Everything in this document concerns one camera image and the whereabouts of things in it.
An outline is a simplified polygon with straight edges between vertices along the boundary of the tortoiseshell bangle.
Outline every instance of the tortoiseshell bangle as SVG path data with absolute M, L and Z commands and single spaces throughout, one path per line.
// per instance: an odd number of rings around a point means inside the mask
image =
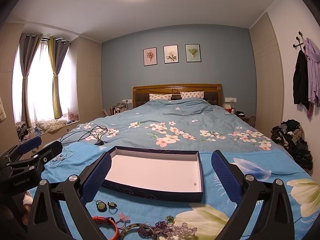
M 137 228 L 137 227 L 144 227 L 145 229 L 151 230 L 152 231 L 152 239 L 158 240 L 158 236 L 157 236 L 156 232 L 151 228 L 151 226 L 148 226 L 146 224 L 141 224 L 141 223 L 131 224 L 131 225 L 128 225 L 127 227 L 125 227 L 120 233 L 119 240 L 123 240 L 125 233 L 128 232 L 130 229 Z

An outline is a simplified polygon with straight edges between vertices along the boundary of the open box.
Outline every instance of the open box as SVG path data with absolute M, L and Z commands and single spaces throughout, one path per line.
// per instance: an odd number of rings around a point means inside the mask
M 150 199 L 200 202 L 204 192 L 198 151 L 115 146 L 102 186 Z

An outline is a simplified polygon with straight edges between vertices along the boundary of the pillow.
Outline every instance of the pillow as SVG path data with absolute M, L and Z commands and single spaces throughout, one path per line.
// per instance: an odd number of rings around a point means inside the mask
M 204 91 L 196 91 L 196 92 L 180 92 L 181 99 L 184 98 L 204 98 Z
M 156 99 L 165 99 L 165 100 L 171 100 L 172 94 L 168 95 L 159 95 L 159 94 L 149 94 L 149 100 L 156 100 Z

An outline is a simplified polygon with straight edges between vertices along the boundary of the bed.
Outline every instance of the bed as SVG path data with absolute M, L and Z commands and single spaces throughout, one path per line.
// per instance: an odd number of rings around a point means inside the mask
M 181 99 L 180 92 L 193 91 L 204 91 L 204 99 Z M 149 93 L 172 94 L 172 99 L 149 101 Z M 302 239 L 319 214 L 318 184 L 269 138 L 225 111 L 221 105 L 220 84 L 134 87 L 134 109 L 78 125 L 61 140 L 66 149 L 73 151 L 73 156 L 57 166 L 48 167 L 47 164 L 42 173 L 43 178 L 57 182 L 65 180 L 70 174 L 79 174 L 86 165 L 113 146 L 198 150 L 203 165 L 205 188 L 201 203 L 144 199 L 124 194 L 121 190 L 116 192 L 101 187 L 95 200 L 86 207 L 93 216 L 113 216 L 117 220 L 118 213 L 122 212 L 130 217 L 131 223 L 148 222 L 151 225 L 172 215 L 177 224 L 187 222 L 189 226 L 197 227 L 196 236 L 199 240 L 214 239 L 236 208 L 211 166 L 211 154 L 219 149 L 244 174 L 250 173 L 266 182 L 273 182 L 276 178 L 283 180 L 293 211 L 295 239 Z M 108 128 L 108 132 L 101 138 L 106 144 L 94 145 L 97 139 L 92 135 L 77 142 L 88 130 L 99 125 Z M 163 167 L 163 172 L 171 172 L 174 179 L 173 170 Z M 99 213 L 96 200 L 117 203 L 117 213 L 113 214 L 111 210 Z M 261 202 L 257 202 L 242 239 L 249 237 L 261 205 Z M 81 239 L 66 206 L 63 206 L 63 212 L 73 237 Z M 106 237 L 113 235 L 112 231 L 105 228 L 102 231 Z M 135 234 L 126 236 L 128 239 L 136 237 Z

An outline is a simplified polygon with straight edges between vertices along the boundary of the framed picture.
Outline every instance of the framed picture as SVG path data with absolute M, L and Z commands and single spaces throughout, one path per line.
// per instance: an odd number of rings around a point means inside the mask
M 164 46 L 164 63 L 178 63 L 178 45 Z
M 186 44 L 187 62 L 201 62 L 200 44 Z
M 144 66 L 157 65 L 157 48 L 143 50 Z

